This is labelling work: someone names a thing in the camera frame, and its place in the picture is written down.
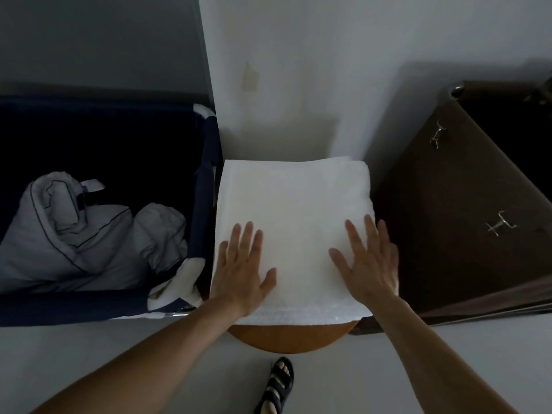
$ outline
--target person's left arm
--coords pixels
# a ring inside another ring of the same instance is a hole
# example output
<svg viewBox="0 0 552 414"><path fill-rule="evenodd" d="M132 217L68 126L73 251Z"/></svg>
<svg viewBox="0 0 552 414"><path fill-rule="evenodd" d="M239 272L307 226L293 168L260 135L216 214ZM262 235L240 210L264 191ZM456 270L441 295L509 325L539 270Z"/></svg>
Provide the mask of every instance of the person's left arm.
<svg viewBox="0 0 552 414"><path fill-rule="evenodd" d="M253 224L239 241L220 244L211 299L186 318L163 328L107 365L83 377L38 407L36 414L160 412L197 357L236 320L252 313L276 285L272 269L264 282L258 270L263 241Z"/></svg>

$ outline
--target person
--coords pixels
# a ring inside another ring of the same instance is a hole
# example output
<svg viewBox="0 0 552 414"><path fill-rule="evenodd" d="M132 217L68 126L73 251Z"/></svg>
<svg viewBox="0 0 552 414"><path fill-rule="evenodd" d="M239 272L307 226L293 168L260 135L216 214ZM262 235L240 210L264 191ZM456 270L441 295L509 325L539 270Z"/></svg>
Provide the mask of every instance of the person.
<svg viewBox="0 0 552 414"><path fill-rule="evenodd" d="M346 221L354 263L329 256L350 293L373 313L395 347L425 414L515 413L398 295L398 250L385 222L365 217L366 248ZM83 377L34 412L157 413L163 410L197 357L239 318L251 314L276 285L276 269L261 282L262 231L234 226L220 244L211 297L186 318L148 337ZM293 367L282 358L272 370L255 412L280 414L293 386Z"/></svg>

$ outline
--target orange wooden surface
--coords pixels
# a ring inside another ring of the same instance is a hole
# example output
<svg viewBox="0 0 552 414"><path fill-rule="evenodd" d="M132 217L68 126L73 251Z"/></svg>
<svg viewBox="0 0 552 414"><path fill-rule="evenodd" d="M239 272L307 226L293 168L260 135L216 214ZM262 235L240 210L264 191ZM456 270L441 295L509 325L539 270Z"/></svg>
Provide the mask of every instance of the orange wooden surface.
<svg viewBox="0 0 552 414"><path fill-rule="evenodd" d="M349 333L358 321L334 325L233 325L228 332L238 340L267 352L294 354L326 347Z"/></svg>

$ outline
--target blue fabric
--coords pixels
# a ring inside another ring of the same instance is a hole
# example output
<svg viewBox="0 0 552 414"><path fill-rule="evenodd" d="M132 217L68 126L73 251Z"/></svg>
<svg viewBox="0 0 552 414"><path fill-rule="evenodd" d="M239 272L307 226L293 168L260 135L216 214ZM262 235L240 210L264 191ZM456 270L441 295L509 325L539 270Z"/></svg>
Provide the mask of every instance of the blue fabric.
<svg viewBox="0 0 552 414"><path fill-rule="evenodd" d="M212 271L213 166L222 168L216 118L190 105L58 97L0 97L3 156L0 238L32 180L66 171L99 179L104 202L135 214L150 202L172 206L188 223L189 257ZM0 326L100 321L147 312L147 287L135 290L0 295ZM179 300L162 308L187 306Z"/></svg>

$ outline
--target white floor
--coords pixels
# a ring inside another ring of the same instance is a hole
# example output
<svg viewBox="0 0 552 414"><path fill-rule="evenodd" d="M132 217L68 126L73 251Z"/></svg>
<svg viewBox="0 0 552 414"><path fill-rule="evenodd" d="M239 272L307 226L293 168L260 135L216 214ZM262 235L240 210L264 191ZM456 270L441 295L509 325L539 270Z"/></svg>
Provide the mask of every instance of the white floor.
<svg viewBox="0 0 552 414"><path fill-rule="evenodd" d="M25 413L170 320L107 321L0 329L0 412ZM524 413L552 404L552 315L437 328L496 390ZM223 335L198 361L167 413L251 412L276 355ZM382 334L347 336L291 357L292 413L420 413Z"/></svg>

